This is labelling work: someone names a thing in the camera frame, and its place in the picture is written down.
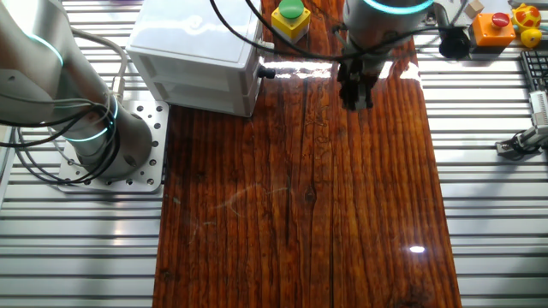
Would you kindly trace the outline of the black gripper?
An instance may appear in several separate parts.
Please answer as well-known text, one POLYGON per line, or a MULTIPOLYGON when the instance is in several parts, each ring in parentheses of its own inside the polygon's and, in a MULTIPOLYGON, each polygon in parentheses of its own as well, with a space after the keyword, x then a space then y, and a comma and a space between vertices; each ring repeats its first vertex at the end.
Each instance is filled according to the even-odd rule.
POLYGON ((337 81, 341 83, 340 98, 343 108, 355 110, 360 98, 359 109, 371 109, 372 89, 377 82, 377 71, 367 68, 361 59, 350 59, 339 62, 337 81))

